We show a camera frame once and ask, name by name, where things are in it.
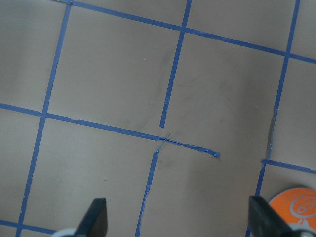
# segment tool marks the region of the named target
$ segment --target grid square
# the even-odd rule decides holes
[[[106,198],[107,236],[133,236],[159,145],[47,119],[24,223],[75,228],[95,198]]]
[[[297,23],[292,44],[292,53],[305,57],[316,58],[316,2],[302,0],[297,16]]]
[[[193,1],[188,27],[285,50],[295,0]]]
[[[0,109],[0,219],[17,222],[40,119]]]
[[[51,235],[41,232],[22,230],[21,237],[51,237]]]
[[[316,169],[316,65],[290,59],[274,132],[272,160]]]
[[[267,165],[260,195],[270,201],[279,193],[297,187],[316,189],[315,175]]]
[[[165,144],[141,236],[244,236],[248,197],[254,193],[260,168],[260,162],[250,157],[218,159]]]
[[[178,37],[176,31],[73,8],[49,112],[159,133]]]
[[[16,228],[0,225],[0,235],[3,237],[15,237]]]
[[[277,55],[186,35],[165,130],[223,157],[264,159],[282,62]]]
[[[0,103],[42,111],[65,5],[1,1]]]
[[[175,25],[182,24],[187,3],[186,0],[82,0],[82,2]]]

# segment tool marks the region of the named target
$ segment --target gray floor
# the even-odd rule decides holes
[[[106,197],[138,237],[151,185],[140,236],[239,237],[249,195],[316,189],[315,1],[82,2],[0,0],[0,236]]]

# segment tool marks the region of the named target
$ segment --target concrete floor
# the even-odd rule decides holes
[[[1,237],[103,197],[107,237],[243,237],[316,189],[314,0],[0,3]]]

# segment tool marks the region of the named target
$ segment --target orange sign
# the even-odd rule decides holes
[[[280,193],[270,201],[270,206],[294,229],[316,232],[316,191],[294,188]]]

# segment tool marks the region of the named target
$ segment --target orange circle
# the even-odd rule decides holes
[[[294,188],[284,191],[270,201],[270,206],[289,225],[316,230],[316,191]]]

